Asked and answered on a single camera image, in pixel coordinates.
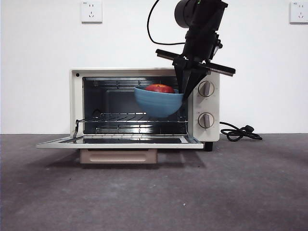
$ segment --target wall socket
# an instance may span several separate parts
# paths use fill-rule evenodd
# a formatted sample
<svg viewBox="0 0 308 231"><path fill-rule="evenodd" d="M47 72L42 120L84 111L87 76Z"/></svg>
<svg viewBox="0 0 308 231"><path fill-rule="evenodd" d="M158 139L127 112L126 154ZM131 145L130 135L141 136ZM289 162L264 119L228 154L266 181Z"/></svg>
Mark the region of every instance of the wall socket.
<svg viewBox="0 0 308 231"><path fill-rule="evenodd" d="M308 24L308 1L293 1L290 4L290 23Z"/></svg>
<svg viewBox="0 0 308 231"><path fill-rule="evenodd" d="M81 22L101 23L103 21L102 0L82 1Z"/></svg>

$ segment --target robotic arm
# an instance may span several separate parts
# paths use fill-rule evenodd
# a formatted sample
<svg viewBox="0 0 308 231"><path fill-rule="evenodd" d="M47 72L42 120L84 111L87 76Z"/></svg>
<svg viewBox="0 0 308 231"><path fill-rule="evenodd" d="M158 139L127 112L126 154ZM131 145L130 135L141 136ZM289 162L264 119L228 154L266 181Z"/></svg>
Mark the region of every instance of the robotic arm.
<svg viewBox="0 0 308 231"><path fill-rule="evenodd" d="M184 93L183 100L211 71L229 76L235 74L233 68L211 63L217 50L222 48L216 31L227 7L221 0L181 0L175 8L178 25L189 28L183 52L175 54L156 50L156 53L159 57L173 60L179 92Z"/></svg>

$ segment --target apple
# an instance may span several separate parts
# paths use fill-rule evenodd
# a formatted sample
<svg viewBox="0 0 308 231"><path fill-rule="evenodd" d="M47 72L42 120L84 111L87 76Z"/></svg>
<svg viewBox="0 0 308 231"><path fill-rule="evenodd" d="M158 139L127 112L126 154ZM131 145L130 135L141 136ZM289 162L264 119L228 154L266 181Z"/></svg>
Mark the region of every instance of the apple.
<svg viewBox="0 0 308 231"><path fill-rule="evenodd" d="M161 92L161 93L174 93L174 90L172 87L164 85L164 84L152 84L150 86L147 86L145 89L150 90L150 91Z"/></svg>

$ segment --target control knob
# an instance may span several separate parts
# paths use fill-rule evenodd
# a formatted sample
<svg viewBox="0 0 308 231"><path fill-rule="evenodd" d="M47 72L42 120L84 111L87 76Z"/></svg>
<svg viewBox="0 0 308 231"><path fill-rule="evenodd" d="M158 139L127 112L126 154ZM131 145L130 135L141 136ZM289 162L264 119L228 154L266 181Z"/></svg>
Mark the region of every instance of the control knob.
<svg viewBox="0 0 308 231"><path fill-rule="evenodd" d="M198 92L203 97L209 97L214 93L214 85L209 81L204 81L199 84Z"/></svg>
<svg viewBox="0 0 308 231"><path fill-rule="evenodd" d="M210 128L214 124L214 117L210 113L202 113L199 115L198 124L205 129Z"/></svg>

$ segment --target power cord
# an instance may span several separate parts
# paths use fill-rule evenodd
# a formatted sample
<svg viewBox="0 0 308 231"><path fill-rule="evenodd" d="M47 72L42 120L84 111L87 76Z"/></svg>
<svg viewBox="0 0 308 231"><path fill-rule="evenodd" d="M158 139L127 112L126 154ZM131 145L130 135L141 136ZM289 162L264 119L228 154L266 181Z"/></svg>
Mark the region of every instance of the power cord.
<svg viewBox="0 0 308 231"><path fill-rule="evenodd" d="M180 44L185 44L185 42L176 42L176 43L162 43L162 42L155 42L152 37L151 37L151 34L150 34L150 30L149 30L149 22L150 22L150 18L151 18L151 14L152 14L152 11L154 10L155 6L157 5L157 3L159 2L159 0L156 0L156 2L154 3L154 5L152 6L151 10L150 10L150 13L149 13L149 16L148 16L148 22L146 24L146 28L148 29L148 35L149 35L149 38L150 40L155 43L155 44L158 44L158 45L180 45Z"/></svg>
<svg viewBox="0 0 308 231"><path fill-rule="evenodd" d="M253 133L255 130L252 126L246 125L245 127L242 128L237 128L236 126L225 123L225 122L220 122L220 124L224 124L227 126L230 126L234 129L222 129L220 132L224 135L227 136L228 140L231 142L236 142L239 141L243 137L249 137L254 140L262 140L262 137L260 137L258 134Z"/></svg>

